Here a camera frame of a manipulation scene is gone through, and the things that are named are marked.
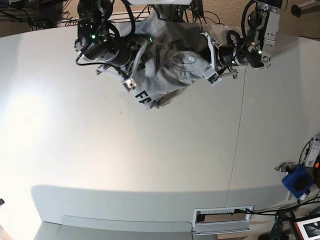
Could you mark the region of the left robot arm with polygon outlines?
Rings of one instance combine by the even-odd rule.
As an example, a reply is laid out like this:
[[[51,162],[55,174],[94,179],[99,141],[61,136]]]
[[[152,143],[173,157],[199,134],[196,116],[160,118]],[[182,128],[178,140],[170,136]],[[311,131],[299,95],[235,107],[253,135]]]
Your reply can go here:
[[[219,43],[208,32],[201,35],[207,41],[210,53],[210,68],[204,77],[213,85],[223,77],[238,77],[237,66],[263,69],[270,66],[275,48],[276,33],[279,29],[281,0],[250,0],[241,16],[241,33],[228,30],[226,44]]]

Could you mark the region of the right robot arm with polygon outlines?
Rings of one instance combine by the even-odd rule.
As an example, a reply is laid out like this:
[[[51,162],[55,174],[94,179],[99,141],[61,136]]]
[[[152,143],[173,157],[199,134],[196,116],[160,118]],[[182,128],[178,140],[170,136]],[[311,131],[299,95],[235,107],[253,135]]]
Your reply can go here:
[[[147,34],[136,33],[136,21],[130,2],[122,2],[127,10],[130,31],[121,35],[109,20],[114,9],[112,0],[80,0],[77,6],[77,39],[74,42],[78,66],[96,65],[100,74],[113,68],[125,80],[132,80],[142,55],[153,41]]]

